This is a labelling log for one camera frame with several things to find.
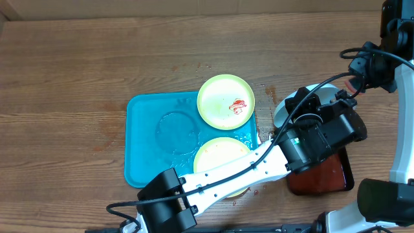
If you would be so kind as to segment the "light blue plate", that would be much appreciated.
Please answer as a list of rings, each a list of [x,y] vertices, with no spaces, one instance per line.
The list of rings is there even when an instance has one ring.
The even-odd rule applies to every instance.
[[[320,89],[318,89],[315,94],[319,97],[321,104],[329,104],[330,101],[334,98],[334,95],[339,91],[339,88],[332,84],[326,84]],[[297,91],[294,91],[286,98],[284,98],[276,107],[274,111],[274,125],[277,128],[280,128],[284,123],[285,119],[288,117],[288,112],[285,108],[285,100],[295,96]]]

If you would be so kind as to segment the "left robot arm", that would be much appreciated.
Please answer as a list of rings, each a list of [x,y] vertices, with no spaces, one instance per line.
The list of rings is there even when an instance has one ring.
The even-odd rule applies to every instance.
[[[196,216],[252,184],[276,181],[317,166],[347,144],[366,139],[353,95],[340,90],[322,101],[324,88],[301,87],[277,108],[274,137],[243,157],[211,170],[178,176],[173,168],[158,174],[139,193],[137,229],[184,232]]]

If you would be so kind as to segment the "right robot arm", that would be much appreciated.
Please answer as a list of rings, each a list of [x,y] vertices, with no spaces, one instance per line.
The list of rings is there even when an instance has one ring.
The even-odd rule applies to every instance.
[[[322,213],[311,232],[391,232],[413,226],[413,2],[384,1],[380,44],[341,51],[349,68],[365,76],[365,89],[397,93],[395,155],[388,181],[364,179],[357,199]]]

